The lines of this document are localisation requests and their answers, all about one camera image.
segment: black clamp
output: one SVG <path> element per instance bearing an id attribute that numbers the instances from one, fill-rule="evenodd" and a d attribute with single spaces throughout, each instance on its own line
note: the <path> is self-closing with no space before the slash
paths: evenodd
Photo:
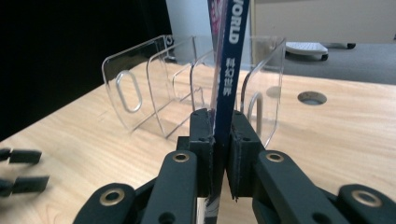
<path id="1" fill-rule="evenodd" d="M 0 161 L 9 159 L 9 163 L 37 164 L 40 161 L 41 152 L 38 150 L 1 148 Z M 42 192 L 47 186 L 50 177 L 48 175 L 17 177 L 14 183 L 0 178 L 0 197 L 8 197 L 11 193 Z"/>

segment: table surface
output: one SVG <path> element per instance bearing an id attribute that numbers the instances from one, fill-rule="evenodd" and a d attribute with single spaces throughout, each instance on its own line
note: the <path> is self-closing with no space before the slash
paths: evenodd
<path id="1" fill-rule="evenodd" d="M 303 91 L 319 91 L 327 102 L 302 104 L 297 95 Z M 396 200 L 395 136 L 396 86 L 283 76 L 278 127 L 268 148 L 289 154 L 329 192 L 359 183 Z M 2 178 L 50 175 L 41 194 L 0 199 L 1 222 L 71 223 L 100 187 L 119 182 L 137 189 L 155 177 L 176 142 L 142 129 L 128 132 L 101 86 L 0 147 L 43 152 L 35 166 L 2 162 Z M 255 222 L 251 200 L 235 203 L 225 182 L 219 223 Z"/>

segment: black backdrop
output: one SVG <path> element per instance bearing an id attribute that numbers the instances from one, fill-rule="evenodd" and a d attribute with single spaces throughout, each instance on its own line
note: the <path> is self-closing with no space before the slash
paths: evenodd
<path id="1" fill-rule="evenodd" d="M 0 140 L 102 85 L 106 56 L 171 34 L 165 0 L 0 6 Z"/>

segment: magazine rack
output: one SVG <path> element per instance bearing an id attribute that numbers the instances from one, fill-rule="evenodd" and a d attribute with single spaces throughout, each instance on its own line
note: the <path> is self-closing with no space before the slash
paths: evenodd
<path id="1" fill-rule="evenodd" d="M 246 38 L 235 109 L 264 145 L 276 128 L 285 39 Z M 214 76 L 209 36 L 161 35 L 105 59 L 106 89 L 123 126 L 165 138 L 189 135 L 190 113 L 209 108 Z"/>

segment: round desk hole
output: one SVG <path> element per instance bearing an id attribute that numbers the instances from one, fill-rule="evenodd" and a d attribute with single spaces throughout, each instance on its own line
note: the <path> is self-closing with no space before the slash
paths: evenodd
<path id="1" fill-rule="evenodd" d="M 327 97 L 317 91 L 304 91 L 297 96 L 298 100 L 306 105 L 323 105 Z"/>

